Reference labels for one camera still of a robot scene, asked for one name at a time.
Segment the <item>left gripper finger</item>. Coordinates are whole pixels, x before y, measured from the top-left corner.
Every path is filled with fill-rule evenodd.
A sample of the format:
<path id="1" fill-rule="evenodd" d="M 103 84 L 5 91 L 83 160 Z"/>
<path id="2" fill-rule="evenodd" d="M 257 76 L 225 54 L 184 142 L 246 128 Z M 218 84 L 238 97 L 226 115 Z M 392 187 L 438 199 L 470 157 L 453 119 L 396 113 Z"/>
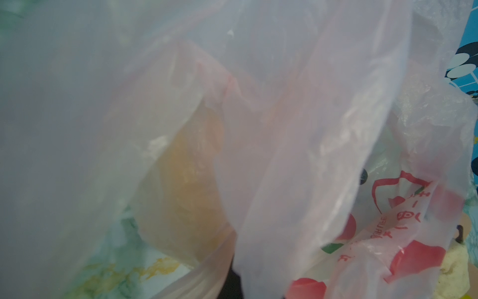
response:
<path id="1" fill-rule="evenodd" d="M 233 263 L 230 264 L 229 272 L 218 294 L 218 299 L 244 299 L 241 288 L 241 278 L 233 270 Z"/>

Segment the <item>pink plastic bag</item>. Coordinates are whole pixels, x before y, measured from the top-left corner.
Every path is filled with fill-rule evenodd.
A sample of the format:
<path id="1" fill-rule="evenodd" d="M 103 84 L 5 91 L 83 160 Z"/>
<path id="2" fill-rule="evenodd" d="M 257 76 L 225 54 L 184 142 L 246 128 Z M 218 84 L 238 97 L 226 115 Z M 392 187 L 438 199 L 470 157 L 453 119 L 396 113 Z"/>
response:
<path id="1" fill-rule="evenodd" d="M 2 1 L 1 297 L 83 297 L 126 210 L 158 299 L 430 299 L 478 108 L 472 1 Z"/>

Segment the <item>beige pear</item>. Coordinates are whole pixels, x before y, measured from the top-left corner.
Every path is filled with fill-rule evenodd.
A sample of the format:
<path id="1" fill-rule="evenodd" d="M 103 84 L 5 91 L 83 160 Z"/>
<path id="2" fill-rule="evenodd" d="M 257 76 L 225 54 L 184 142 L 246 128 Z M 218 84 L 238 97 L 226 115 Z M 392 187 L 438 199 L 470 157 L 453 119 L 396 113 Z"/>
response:
<path id="1" fill-rule="evenodd" d="M 470 289 L 469 254 L 464 243 L 463 226 L 458 225 L 457 230 L 458 236 L 451 241 L 441 264 L 433 299 L 461 299 Z"/>

